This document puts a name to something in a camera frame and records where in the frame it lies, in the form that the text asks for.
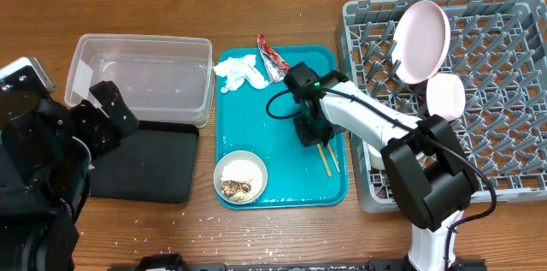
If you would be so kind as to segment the white paper cup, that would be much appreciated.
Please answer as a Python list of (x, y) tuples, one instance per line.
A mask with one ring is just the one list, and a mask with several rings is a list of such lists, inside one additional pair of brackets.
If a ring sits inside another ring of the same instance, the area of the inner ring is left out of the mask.
[(378, 170), (384, 170), (385, 165), (380, 152), (376, 150), (371, 144), (367, 144), (367, 148), (370, 167)]

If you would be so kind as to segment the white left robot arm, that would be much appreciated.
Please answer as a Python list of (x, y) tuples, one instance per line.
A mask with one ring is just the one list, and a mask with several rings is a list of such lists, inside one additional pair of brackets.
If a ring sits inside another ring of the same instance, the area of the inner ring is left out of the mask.
[(138, 129), (112, 81), (91, 87), (100, 103), (66, 108), (33, 91), (1, 95), (1, 268), (72, 270), (76, 221), (94, 160)]

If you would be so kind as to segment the small pink bowl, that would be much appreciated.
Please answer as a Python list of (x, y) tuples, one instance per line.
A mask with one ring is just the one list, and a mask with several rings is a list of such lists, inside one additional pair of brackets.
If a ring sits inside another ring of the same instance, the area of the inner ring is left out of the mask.
[(426, 106), (429, 115), (453, 121), (463, 115), (466, 103), (461, 79), (455, 74), (437, 73), (426, 85)]

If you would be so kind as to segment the black rail at bottom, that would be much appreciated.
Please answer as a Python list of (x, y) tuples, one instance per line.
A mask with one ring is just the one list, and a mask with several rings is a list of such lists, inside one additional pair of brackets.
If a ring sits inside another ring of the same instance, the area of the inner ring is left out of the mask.
[(132, 270), (150, 271), (410, 271), (415, 270), (408, 258), (373, 259), (365, 263), (308, 263), (308, 264), (266, 264), (226, 265), (224, 263), (188, 264), (180, 254), (154, 255), (144, 257)]

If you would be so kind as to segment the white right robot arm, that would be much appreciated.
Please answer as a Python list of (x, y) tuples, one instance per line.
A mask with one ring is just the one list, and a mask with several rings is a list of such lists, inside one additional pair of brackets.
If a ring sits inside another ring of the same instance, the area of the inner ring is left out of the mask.
[(399, 259), (369, 261), (367, 270), (485, 270), (462, 259), (453, 238), (464, 223), (490, 215), (497, 195), (465, 156), (456, 133), (439, 115), (425, 120), (385, 106), (333, 70), (323, 76), (300, 62), (283, 82), (298, 104), (291, 114), (304, 146), (328, 146), (347, 130), (380, 153), (397, 207), (412, 224), (412, 245)]

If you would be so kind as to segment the wooden chopstick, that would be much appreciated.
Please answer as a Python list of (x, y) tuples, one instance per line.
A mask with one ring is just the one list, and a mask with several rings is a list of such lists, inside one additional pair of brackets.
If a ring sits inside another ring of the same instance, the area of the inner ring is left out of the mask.
[(326, 170), (327, 176), (328, 176), (329, 178), (331, 178), (331, 177), (332, 177), (332, 171), (331, 171), (331, 169), (330, 169), (330, 167), (329, 167), (329, 164), (328, 164), (328, 161), (327, 161), (327, 159), (326, 159), (326, 155), (325, 155), (325, 153), (324, 153), (323, 147), (322, 147), (321, 144), (317, 144), (316, 146), (317, 146), (317, 149), (318, 149), (318, 151), (319, 151), (319, 153), (320, 153), (321, 160), (322, 160), (322, 162), (323, 162), (323, 165), (324, 165), (324, 168), (325, 168), (325, 170)]
[(333, 151), (333, 148), (332, 148), (332, 146), (331, 146), (330, 143), (327, 144), (327, 148), (328, 148), (328, 150), (329, 150), (329, 152), (330, 152), (330, 154), (331, 154), (332, 161), (333, 161), (333, 163), (334, 163), (334, 165), (335, 165), (335, 168), (337, 169), (337, 172), (340, 173), (340, 168), (339, 168), (339, 165), (338, 165), (338, 159), (337, 159), (337, 157), (335, 156), (334, 151)]

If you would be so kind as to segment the grey dishwasher rack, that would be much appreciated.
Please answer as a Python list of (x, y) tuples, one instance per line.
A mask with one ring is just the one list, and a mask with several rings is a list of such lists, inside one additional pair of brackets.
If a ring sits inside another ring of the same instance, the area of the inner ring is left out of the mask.
[[(546, 4), (544, 0), (433, 0), (448, 16), (441, 66), (460, 77), (465, 111), (452, 128), (502, 202), (546, 197)], [(340, 70), (371, 97), (426, 117), (426, 87), (395, 74), (393, 34), (415, 0), (354, 0), (335, 30)]]

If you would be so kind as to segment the red foil wrapper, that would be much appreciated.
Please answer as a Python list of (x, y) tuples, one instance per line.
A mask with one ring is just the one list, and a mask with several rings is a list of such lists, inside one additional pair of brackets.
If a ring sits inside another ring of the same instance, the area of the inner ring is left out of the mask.
[(257, 35), (256, 42), (270, 82), (278, 83), (282, 81), (291, 66), (276, 50), (267, 44), (263, 34)]

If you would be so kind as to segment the teal plastic tray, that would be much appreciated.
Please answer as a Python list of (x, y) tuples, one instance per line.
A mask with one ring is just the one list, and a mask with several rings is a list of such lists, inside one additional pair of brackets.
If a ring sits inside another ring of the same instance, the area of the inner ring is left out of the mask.
[(215, 158), (236, 150), (259, 156), (268, 171), (268, 183), (258, 201), (245, 209), (329, 206), (341, 202), (349, 188), (343, 134), (330, 144), (338, 159), (337, 172), (328, 148), (332, 171), (327, 176), (315, 146), (301, 145), (289, 114), (298, 106), (283, 83), (257, 90), (244, 83), (236, 91), (216, 93)]

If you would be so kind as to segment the crumpled white tissue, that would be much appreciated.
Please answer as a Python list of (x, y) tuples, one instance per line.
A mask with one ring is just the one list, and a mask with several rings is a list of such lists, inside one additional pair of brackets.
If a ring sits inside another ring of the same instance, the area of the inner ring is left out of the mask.
[(243, 57), (228, 57), (225, 61), (214, 66), (215, 74), (225, 78), (221, 93), (236, 91), (245, 82), (253, 88), (262, 90), (269, 86), (269, 82), (256, 68), (256, 55), (249, 54)]

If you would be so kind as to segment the grey bowl with rice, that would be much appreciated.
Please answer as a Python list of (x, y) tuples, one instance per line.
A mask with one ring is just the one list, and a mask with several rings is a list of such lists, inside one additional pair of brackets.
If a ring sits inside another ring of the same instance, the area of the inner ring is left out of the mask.
[(236, 206), (258, 201), (268, 183), (264, 161), (247, 150), (236, 150), (223, 156), (216, 164), (214, 185), (223, 203)]

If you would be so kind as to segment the black plastic tray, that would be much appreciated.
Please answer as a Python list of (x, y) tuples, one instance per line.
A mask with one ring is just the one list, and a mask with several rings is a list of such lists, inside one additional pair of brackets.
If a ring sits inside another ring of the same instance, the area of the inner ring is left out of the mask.
[(140, 121), (121, 145), (92, 162), (93, 197), (184, 203), (191, 193), (199, 130), (190, 124)]

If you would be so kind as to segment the large pink plate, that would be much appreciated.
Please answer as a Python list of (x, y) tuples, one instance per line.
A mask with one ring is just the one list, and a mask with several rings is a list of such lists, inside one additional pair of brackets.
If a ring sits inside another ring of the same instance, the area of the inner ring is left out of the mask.
[(446, 13), (434, 2), (414, 3), (403, 14), (393, 35), (391, 53), (403, 82), (414, 85), (430, 79), (442, 66), (450, 46)]

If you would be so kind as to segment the clear plastic container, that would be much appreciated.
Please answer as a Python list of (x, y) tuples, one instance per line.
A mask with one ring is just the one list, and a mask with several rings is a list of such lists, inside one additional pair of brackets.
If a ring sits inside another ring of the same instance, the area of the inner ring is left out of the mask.
[(112, 81), (141, 121), (209, 122), (215, 74), (213, 46), (206, 38), (88, 33), (77, 43), (68, 72), (65, 103), (86, 99), (90, 88)]

